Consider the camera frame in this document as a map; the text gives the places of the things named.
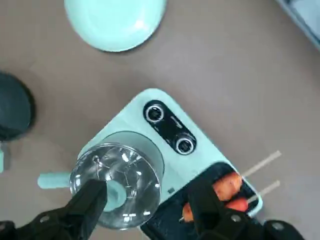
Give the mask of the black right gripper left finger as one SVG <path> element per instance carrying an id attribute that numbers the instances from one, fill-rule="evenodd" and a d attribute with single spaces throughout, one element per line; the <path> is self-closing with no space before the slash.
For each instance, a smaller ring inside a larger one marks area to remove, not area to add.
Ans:
<path id="1" fill-rule="evenodd" d="M 107 204 L 105 181 L 88 180 L 64 207 L 38 214 L 24 226 L 0 222 L 2 240 L 88 240 Z"/>

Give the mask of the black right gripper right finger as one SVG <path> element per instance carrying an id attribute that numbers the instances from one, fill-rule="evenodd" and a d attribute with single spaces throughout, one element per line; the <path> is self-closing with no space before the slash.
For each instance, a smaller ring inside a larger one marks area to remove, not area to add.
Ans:
<path id="1" fill-rule="evenodd" d="M 225 207 L 208 183 L 191 183 L 188 202 L 199 240 L 304 239 L 293 225 L 283 220 L 260 224 L 244 212 Z"/>

